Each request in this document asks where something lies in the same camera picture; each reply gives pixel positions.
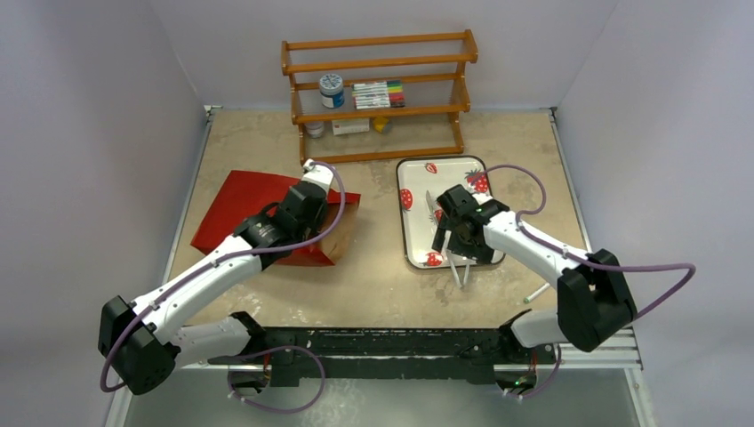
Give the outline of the strawberry print white tray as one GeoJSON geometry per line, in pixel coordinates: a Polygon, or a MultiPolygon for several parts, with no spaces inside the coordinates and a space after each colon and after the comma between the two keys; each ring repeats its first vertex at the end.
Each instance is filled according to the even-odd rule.
{"type": "Polygon", "coordinates": [[[398,162],[398,203],[405,258],[414,268],[435,270],[450,266],[445,252],[432,249],[441,212],[438,205],[429,206],[427,195],[437,197],[460,184],[473,194],[491,196],[488,180],[475,179],[484,170],[484,162],[474,156],[417,157],[398,162]]]}

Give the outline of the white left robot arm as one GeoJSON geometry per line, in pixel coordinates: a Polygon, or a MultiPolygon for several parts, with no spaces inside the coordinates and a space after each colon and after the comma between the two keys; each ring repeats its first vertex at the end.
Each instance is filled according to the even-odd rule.
{"type": "Polygon", "coordinates": [[[201,359],[235,356],[252,364],[262,358],[261,328],[245,312],[215,324],[185,322],[231,287],[252,278],[293,251],[326,235],[331,175],[305,174],[283,200],[244,219],[198,263],[151,292],[126,301],[115,296],[100,312],[97,348],[105,361],[99,386],[105,393],[127,388],[154,390],[178,367],[201,359]]]}

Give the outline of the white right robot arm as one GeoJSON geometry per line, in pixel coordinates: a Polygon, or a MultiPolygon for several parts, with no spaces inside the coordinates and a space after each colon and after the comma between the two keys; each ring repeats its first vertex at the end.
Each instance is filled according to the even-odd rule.
{"type": "Polygon", "coordinates": [[[461,185],[428,202],[442,211],[433,249],[479,265],[506,254],[556,291],[556,308],[524,310],[501,326],[499,349],[505,359],[519,362],[534,347],[555,343],[591,352],[637,318],[628,283],[611,252],[590,254],[528,229],[502,202],[473,195],[461,185]]]}

